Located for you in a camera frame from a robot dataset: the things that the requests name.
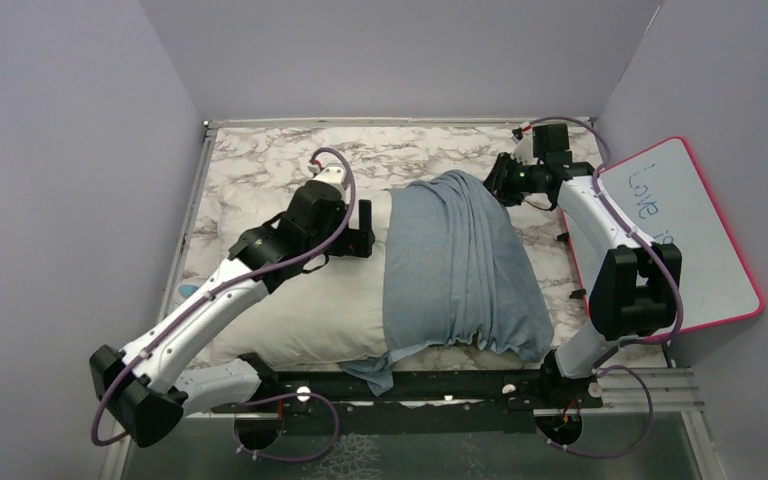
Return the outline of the white pillow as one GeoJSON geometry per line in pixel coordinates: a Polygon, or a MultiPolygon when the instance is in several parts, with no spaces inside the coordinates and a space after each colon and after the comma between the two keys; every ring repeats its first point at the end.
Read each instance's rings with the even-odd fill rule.
{"type": "MultiPolygon", "coordinates": [[[[254,352],[274,369],[328,365],[382,356],[385,241],[391,215],[386,190],[366,190],[372,201],[375,244],[369,258],[334,257],[321,270],[299,275],[237,317],[191,365],[224,364],[254,352]]],[[[202,201],[180,284],[201,286],[239,235],[284,210],[289,189],[220,187],[202,201]]]]}

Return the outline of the patchwork and blue pillowcase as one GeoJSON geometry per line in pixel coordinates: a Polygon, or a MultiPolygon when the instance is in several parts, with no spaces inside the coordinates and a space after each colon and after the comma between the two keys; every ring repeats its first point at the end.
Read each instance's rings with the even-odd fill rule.
{"type": "Polygon", "coordinates": [[[383,331],[386,349],[343,362],[379,396],[394,365],[432,346],[474,344],[526,363],[549,352],[554,327],[508,211],[476,177],[447,171],[389,192],[383,331]]]}

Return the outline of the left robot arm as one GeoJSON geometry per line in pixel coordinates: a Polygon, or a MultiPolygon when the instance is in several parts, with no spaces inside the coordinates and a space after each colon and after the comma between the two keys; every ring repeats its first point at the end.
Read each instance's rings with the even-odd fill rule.
{"type": "Polygon", "coordinates": [[[244,231],[216,270],[158,325],[121,348],[102,345],[89,358],[99,407],[90,437],[110,413],[139,447],[166,437],[186,416],[240,401],[250,410],[273,401],[272,372],[244,354],[203,373],[187,365],[233,320],[288,280],[308,273],[320,255],[368,258],[375,241],[373,203],[340,181],[310,180],[287,208],[244,231]]]}

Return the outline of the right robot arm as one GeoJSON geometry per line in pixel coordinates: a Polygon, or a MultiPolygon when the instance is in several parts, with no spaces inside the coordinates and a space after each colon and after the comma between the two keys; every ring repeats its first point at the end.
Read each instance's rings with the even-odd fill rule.
{"type": "Polygon", "coordinates": [[[576,380],[592,375],[626,345],[657,345],[681,329],[684,305],[679,283],[682,254],[659,243],[623,213],[601,181],[604,166],[576,162],[569,117],[544,117],[512,132],[516,147],[497,156],[484,181],[505,206],[544,195],[552,210],[571,221],[595,255],[596,271],[581,275],[588,321],[547,364],[537,380],[539,398],[560,407],[577,392],[576,380]]]}

